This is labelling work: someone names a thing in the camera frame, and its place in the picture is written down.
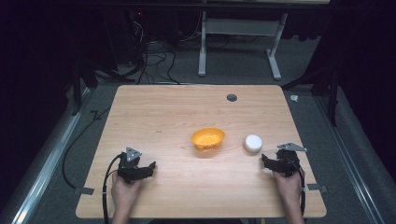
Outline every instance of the gray carpet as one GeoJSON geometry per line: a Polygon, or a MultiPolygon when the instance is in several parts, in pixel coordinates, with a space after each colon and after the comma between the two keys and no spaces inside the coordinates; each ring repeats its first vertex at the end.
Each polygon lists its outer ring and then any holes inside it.
{"type": "MultiPolygon", "coordinates": [[[[271,46],[272,40],[260,38],[256,41],[248,41],[247,37],[237,38],[244,41],[231,41],[220,49],[216,47],[223,45],[224,42],[221,40],[209,42],[213,48],[208,49],[207,53],[206,77],[197,76],[199,48],[196,42],[188,42],[177,48],[167,46],[165,49],[161,43],[158,43],[151,46],[151,49],[172,50],[176,54],[175,64],[170,75],[172,79],[180,83],[283,85],[304,73],[318,43],[317,40],[305,42],[300,42],[297,39],[282,40],[276,53],[282,80],[274,81],[269,64],[263,54],[264,50],[271,46]]],[[[156,60],[164,55],[153,56],[154,52],[151,53],[147,73],[140,79],[141,84],[174,84],[172,80],[166,78],[166,71],[172,64],[172,54],[167,53],[164,62],[157,67],[156,60]]],[[[120,65],[121,72],[127,72],[129,69],[124,64],[120,65]]],[[[93,113],[91,111],[100,113],[111,106],[117,87],[120,85],[114,80],[99,78],[99,81],[100,85],[93,91],[91,100],[81,112],[81,118],[71,137],[72,140],[76,139],[92,122],[93,113]]],[[[328,211],[326,217],[309,219],[307,223],[373,223],[366,215],[359,194],[350,180],[339,152],[339,146],[334,140],[332,129],[327,124],[327,118],[319,109],[318,100],[321,98],[312,97],[309,88],[309,86],[299,86],[298,89],[284,92],[302,142],[309,150],[307,156],[316,179],[328,190],[322,193],[328,211]],[[298,94],[299,101],[291,101],[291,94],[298,94]]],[[[392,223],[396,220],[396,203],[393,200],[396,198],[394,183],[371,148],[370,142],[350,110],[342,91],[339,93],[338,100],[337,131],[342,135],[347,148],[350,149],[350,155],[356,162],[358,170],[361,171],[361,177],[371,191],[384,223],[392,223]]],[[[106,115],[104,114],[102,119],[94,122],[77,140],[66,158],[66,174],[70,181],[78,187],[83,186],[88,174],[93,154],[105,126],[106,115]]],[[[70,116],[70,107],[64,116],[70,116]]],[[[32,169],[22,181],[17,193],[13,196],[12,202],[3,212],[1,223],[10,223],[15,217],[15,213],[21,206],[21,202],[35,180],[40,167],[50,154],[52,145],[50,137],[39,157],[35,159],[32,169]]],[[[58,164],[29,223],[103,223],[102,219],[77,218],[75,215],[77,204],[78,196],[73,194],[72,189],[65,184],[61,164],[58,164]]],[[[286,223],[284,218],[268,218],[266,221],[270,224],[286,223]]]]}

